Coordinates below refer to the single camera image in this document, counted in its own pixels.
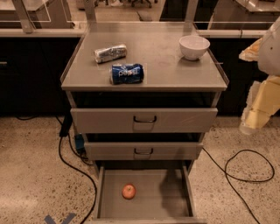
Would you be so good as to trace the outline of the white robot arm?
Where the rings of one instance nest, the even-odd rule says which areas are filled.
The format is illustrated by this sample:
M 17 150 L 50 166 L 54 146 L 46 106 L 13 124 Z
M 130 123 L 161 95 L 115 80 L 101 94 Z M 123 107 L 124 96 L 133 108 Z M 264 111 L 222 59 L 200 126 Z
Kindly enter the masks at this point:
M 268 75 L 263 82 L 253 82 L 241 115 L 240 131 L 252 135 L 280 109 L 280 18 L 239 58 L 256 61 L 259 70 Z

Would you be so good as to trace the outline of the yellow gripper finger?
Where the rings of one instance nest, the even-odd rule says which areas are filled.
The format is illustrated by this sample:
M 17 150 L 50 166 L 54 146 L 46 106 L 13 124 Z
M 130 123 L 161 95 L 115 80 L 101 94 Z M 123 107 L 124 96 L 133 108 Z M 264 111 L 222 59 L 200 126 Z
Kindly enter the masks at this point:
M 245 135 L 255 134 L 280 109 L 280 77 L 269 76 L 254 81 L 248 92 L 239 129 Z
M 256 40 L 253 44 L 247 47 L 239 54 L 239 59 L 244 61 L 258 61 L 259 58 L 259 48 L 262 42 L 262 38 Z

